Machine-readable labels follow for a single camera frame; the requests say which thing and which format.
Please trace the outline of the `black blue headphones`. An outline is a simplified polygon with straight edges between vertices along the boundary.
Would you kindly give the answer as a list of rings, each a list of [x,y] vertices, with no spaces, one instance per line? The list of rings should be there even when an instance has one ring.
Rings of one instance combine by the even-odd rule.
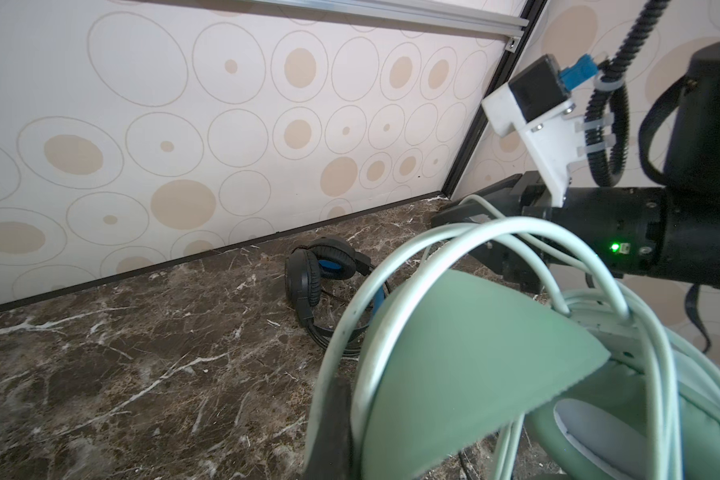
[[[299,324],[323,350],[334,330],[314,322],[314,311],[323,295],[349,303],[322,288],[323,280],[346,281],[356,274],[369,276],[375,270],[371,258],[336,236],[323,236],[294,247],[285,261],[285,291]]]

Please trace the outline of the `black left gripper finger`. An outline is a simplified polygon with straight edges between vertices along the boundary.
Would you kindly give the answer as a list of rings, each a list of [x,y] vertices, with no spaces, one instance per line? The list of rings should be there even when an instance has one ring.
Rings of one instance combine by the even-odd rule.
[[[350,424],[351,384],[335,377],[328,390],[305,479],[354,479]]]

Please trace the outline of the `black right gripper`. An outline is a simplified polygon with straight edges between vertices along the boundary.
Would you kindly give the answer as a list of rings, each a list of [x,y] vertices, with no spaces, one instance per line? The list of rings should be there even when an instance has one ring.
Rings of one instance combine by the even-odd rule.
[[[659,187],[570,188],[564,207],[548,205],[548,191],[536,171],[514,174],[474,192],[506,217],[540,218],[584,241],[615,277],[662,279],[660,254],[666,231],[666,192]],[[454,201],[431,219],[431,227],[495,219],[474,200]],[[478,246],[470,255],[525,293],[540,293],[541,282],[509,247]]]

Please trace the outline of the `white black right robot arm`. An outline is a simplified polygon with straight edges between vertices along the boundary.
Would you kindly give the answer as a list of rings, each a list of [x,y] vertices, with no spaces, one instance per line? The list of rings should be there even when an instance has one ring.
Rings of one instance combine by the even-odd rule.
[[[580,83],[600,81],[579,129],[593,187],[576,188],[553,206],[548,175],[517,174],[447,206],[432,222],[472,222],[483,202],[492,204],[493,217],[549,220],[580,236],[614,273],[688,283],[685,312],[702,328],[700,288],[720,289],[720,42],[691,56],[686,72],[656,99],[640,126],[639,160],[650,185],[619,186],[628,152],[624,77],[666,7],[647,2],[612,58],[561,68],[544,55],[505,85],[531,122],[568,100]]]

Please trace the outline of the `mint green headphones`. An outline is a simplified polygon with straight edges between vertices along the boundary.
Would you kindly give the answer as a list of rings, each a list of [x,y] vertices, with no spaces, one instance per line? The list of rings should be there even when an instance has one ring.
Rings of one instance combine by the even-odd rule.
[[[498,244],[540,293],[470,255]],[[491,433],[497,479],[523,433],[565,479],[720,479],[720,369],[541,219],[436,227],[381,263],[326,349],[305,468],[335,377],[351,384],[354,479],[416,478]]]

